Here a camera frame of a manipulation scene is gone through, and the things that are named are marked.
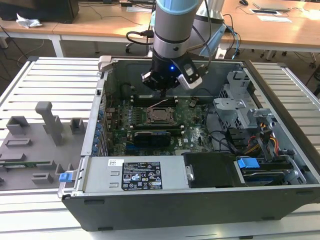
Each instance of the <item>laptop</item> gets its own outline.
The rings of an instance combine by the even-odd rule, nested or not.
[[[290,9],[281,3],[253,2],[258,9],[288,12]]]

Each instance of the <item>motherboard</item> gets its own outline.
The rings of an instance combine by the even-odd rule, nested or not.
[[[109,156],[172,156],[212,152],[208,104],[196,97],[112,100],[105,107]]]

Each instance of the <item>label sticker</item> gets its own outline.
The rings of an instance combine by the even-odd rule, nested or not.
[[[162,189],[160,162],[122,163],[121,188],[124,191]]]
[[[25,165],[8,165],[5,166],[6,169],[24,169],[26,168]]]
[[[121,167],[124,161],[124,159],[109,159],[108,167]]]

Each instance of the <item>floor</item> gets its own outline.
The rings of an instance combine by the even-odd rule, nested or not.
[[[21,48],[24,53],[29,52],[30,50],[40,47],[43,43],[43,46],[30,54],[28,56],[40,56],[40,57],[55,57],[55,51],[50,40],[42,39],[26,39],[26,38],[15,38],[14,41]],[[100,55],[113,55],[113,56],[145,56],[146,47],[141,45],[134,44],[131,47],[129,54],[125,52],[125,43],[108,43],[108,42],[99,42],[100,53],[95,53],[94,44],[90,41],[63,41],[63,46],[66,52],[67,57],[82,57],[82,58],[98,58]],[[252,52],[250,49],[242,49],[240,55],[236,56],[235,59],[249,59],[252,62],[268,62],[265,57],[260,58],[262,50],[255,50]],[[310,78],[311,74],[314,72],[314,69],[309,67],[309,63],[312,61],[311,55],[309,53],[298,52],[298,56],[293,52],[288,52],[286,56],[282,56],[281,52],[277,52],[275,57],[272,58],[271,62],[274,63],[285,63],[290,70],[303,82],[306,83]],[[16,74],[19,72],[20,68],[17,66],[16,60],[21,57],[22,53],[17,49],[14,42],[8,42],[8,48],[0,51],[0,94],[6,89],[10,84],[10,80],[13,79]],[[226,59],[230,59],[233,55],[233,52],[230,51],[226,55]],[[320,54],[317,58],[317,66],[320,63]],[[22,57],[20,59],[21,63],[24,63],[26,59]],[[308,88],[311,91],[314,91],[316,87],[320,84],[315,78],[312,78],[308,84]]]

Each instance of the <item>circuit board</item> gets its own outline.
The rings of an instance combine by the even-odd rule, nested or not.
[[[172,156],[185,152],[211,152],[211,138],[205,130],[206,104],[195,99],[175,99],[174,106],[134,106],[132,101],[115,101],[107,108],[109,156]],[[165,147],[137,147],[134,135],[139,131],[170,132]]]

